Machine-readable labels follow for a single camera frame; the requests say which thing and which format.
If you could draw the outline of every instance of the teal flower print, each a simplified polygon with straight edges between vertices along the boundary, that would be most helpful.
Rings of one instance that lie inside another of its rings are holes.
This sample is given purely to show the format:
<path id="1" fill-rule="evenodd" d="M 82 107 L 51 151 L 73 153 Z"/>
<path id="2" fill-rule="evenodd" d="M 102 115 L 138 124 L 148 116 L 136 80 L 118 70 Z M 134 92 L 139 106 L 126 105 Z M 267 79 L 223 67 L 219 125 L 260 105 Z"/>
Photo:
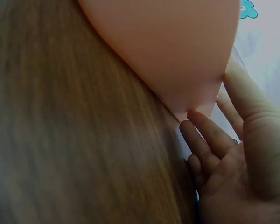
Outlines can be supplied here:
<path id="1" fill-rule="evenodd" d="M 245 19 L 247 17 L 250 17 L 252 19 L 257 18 L 257 12 L 253 8 L 254 4 L 248 0 L 242 0 L 241 4 L 241 19 Z"/>

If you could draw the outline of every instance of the flower pattern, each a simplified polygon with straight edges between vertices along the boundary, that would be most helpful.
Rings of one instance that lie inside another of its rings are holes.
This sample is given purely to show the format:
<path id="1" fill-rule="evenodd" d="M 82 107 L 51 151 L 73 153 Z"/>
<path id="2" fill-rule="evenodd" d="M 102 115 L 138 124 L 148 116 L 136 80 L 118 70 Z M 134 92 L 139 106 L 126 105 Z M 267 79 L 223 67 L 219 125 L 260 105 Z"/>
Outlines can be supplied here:
<path id="1" fill-rule="evenodd" d="M 254 4 L 249 0 L 242 0 L 241 4 L 241 19 L 250 17 L 252 19 L 257 18 L 258 13 L 254 9 Z"/>

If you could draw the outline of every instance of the pink paper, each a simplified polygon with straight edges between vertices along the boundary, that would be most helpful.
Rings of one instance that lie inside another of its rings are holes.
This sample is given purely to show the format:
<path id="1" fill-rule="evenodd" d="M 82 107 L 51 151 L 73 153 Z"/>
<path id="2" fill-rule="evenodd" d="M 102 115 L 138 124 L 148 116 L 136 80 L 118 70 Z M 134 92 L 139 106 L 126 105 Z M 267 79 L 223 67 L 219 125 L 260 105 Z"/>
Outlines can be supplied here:
<path id="1" fill-rule="evenodd" d="M 240 0 L 79 0 L 103 39 L 180 120 L 210 116 Z"/>

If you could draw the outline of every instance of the palm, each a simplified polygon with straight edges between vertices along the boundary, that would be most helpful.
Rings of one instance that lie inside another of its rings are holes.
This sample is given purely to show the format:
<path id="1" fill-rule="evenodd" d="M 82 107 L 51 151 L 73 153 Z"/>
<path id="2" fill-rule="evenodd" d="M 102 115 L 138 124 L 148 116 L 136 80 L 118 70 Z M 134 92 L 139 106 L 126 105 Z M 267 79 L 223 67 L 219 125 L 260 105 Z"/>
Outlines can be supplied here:
<path id="1" fill-rule="evenodd" d="M 232 103 L 220 94 L 217 104 L 240 144 L 198 112 L 180 127 L 193 152 L 188 162 L 201 215 L 205 223 L 280 223 L 280 111 L 248 76 L 234 79 L 224 81 Z"/>

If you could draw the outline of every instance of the hand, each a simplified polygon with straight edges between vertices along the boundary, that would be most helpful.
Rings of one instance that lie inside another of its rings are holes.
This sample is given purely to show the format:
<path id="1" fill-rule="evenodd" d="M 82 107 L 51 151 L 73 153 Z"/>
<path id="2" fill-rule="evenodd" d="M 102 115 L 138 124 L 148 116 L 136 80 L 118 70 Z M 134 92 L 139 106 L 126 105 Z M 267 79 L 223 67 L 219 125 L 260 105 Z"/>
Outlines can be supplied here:
<path id="1" fill-rule="evenodd" d="M 217 104 L 241 143 L 203 114 L 190 111 L 181 132 L 206 224 L 280 224 L 280 110 L 246 72 L 230 62 L 227 94 Z"/>

